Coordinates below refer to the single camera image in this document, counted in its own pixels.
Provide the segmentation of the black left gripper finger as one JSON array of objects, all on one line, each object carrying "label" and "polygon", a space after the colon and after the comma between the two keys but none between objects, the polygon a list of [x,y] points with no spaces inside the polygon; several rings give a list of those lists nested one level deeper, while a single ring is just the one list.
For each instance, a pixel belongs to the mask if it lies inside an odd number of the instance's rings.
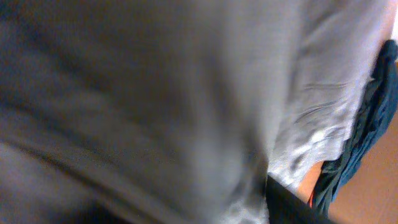
[{"label": "black left gripper finger", "polygon": [[271,176],[267,177],[266,201],[270,224],[335,224],[317,214]]}]

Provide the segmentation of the grey shorts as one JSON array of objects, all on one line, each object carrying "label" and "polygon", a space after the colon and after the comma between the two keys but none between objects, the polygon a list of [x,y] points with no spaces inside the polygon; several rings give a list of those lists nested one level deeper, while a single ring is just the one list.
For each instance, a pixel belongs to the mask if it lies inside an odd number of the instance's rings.
[{"label": "grey shorts", "polygon": [[1,222],[269,223],[341,155],[393,1],[2,1]]}]

